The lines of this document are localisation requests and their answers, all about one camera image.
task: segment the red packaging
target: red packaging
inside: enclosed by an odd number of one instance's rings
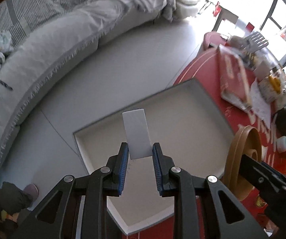
[[[219,45],[221,97],[244,112],[251,109],[251,97],[242,59],[223,45]]]

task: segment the beige tray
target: beige tray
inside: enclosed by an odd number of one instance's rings
[[[122,112],[144,108],[152,143],[192,175],[221,177],[234,134],[196,80],[164,90],[76,132],[89,173],[105,166],[126,142]],[[107,207],[125,234],[145,229],[174,213],[174,199],[159,196],[152,157],[129,160],[122,196]]]

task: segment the white card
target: white card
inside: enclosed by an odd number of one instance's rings
[[[131,160],[152,156],[144,109],[123,112],[122,115]]]

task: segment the food container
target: food container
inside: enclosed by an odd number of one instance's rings
[[[286,136],[282,136],[276,141],[277,151],[283,153],[286,151]]]
[[[270,78],[264,78],[258,83],[258,87],[262,97],[267,103],[271,103],[276,100],[280,94],[279,91],[275,90],[274,86],[270,82]]]
[[[219,45],[218,51],[221,97],[248,112],[252,102],[243,61],[227,47]]]
[[[266,60],[262,60],[256,65],[254,74],[258,81],[262,81],[264,78],[270,75],[270,64],[267,63]]]
[[[286,107],[286,94],[280,94],[275,100],[274,106],[276,112]]]

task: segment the metal screw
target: metal screw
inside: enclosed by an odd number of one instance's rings
[[[64,181],[65,181],[65,182],[71,182],[71,181],[73,181],[73,176],[71,176],[71,175],[65,176],[65,177],[64,177]]]
[[[207,180],[211,183],[215,183],[215,182],[217,182],[217,177],[214,175],[211,175],[207,178]]]
[[[101,168],[101,172],[103,172],[103,173],[108,173],[110,170],[111,169],[109,167],[107,167],[107,166],[104,166],[104,167]]]
[[[179,168],[179,167],[177,167],[177,166],[172,167],[171,170],[172,170],[172,172],[174,172],[174,173],[179,173],[179,172],[181,172],[181,168]]]

